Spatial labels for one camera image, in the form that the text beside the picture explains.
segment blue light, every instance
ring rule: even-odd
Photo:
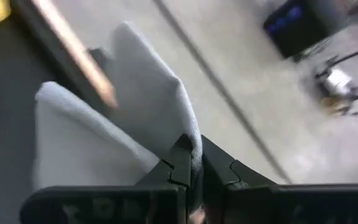
[[[303,15],[303,11],[302,11],[302,7],[301,6],[295,6],[293,7],[287,14],[287,17],[294,21],[297,20],[299,18],[301,18]]]
[[[278,29],[282,29],[284,28],[285,26],[287,26],[287,22],[284,18],[279,18],[277,19],[277,22],[276,22],[276,27]]]
[[[275,25],[270,25],[270,26],[267,27],[267,30],[268,30],[271,34],[273,34],[274,32],[277,31],[277,28],[276,28]]]

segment floor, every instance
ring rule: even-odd
[[[0,224],[19,223],[19,208],[33,192],[34,96],[55,79],[18,26],[14,16],[0,23]]]
[[[358,25],[295,65],[260,28],[265,1],[55,4],[87,46],[110,54],[112,30],[132,21],[184,82],[201,132],[257,172],[279,183],[358,182],[358,117],[325,113],[308,83],[314,65],[358,48]],[[343,66],[358,81],[358,57]]]

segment black floor mat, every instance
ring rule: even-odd
[[[34,96],[55,72],[14,18],[0,23],[0,223],[18,223],[32,192]]]

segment gray fabric upholstery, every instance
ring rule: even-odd
[[[114,31],[106,73],[119,108],[105,118],[53,82],[37,93],[36,189],[53,185],[133,185],[182,134],[193,143],[193,177],[201,136],[185,87],[133,25]]]
[[[159,161],[153,153],[54,82],[36,96],[34,187],[134,185]]]
[[[114,64],[106,68],[116,87],[119,109],[111,121],[146,149],[163,156],[182,135],[193,142],[192,171],[201,168],[197,120],[182,82],[133,24],[125,22],[112,38]]]

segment gray floor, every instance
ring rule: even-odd
[[[211,82],[153,0],[55,4],[86,45],[108,52],[111,31],[120,21],[134,22],[183,80],[201,132],[249,167],[277,182],[358,182],[358,117],[327,115],[307,84],[313,65],[322,58],[358,48],[358,26],[335,36],[335,44],[320,56],[295,65],[279,56],[260,28],[267,15],[263,1],[163,2],[265,149],[244,128],[231,101]],[[358,81],[358,58],[343,66],[353,69]]]

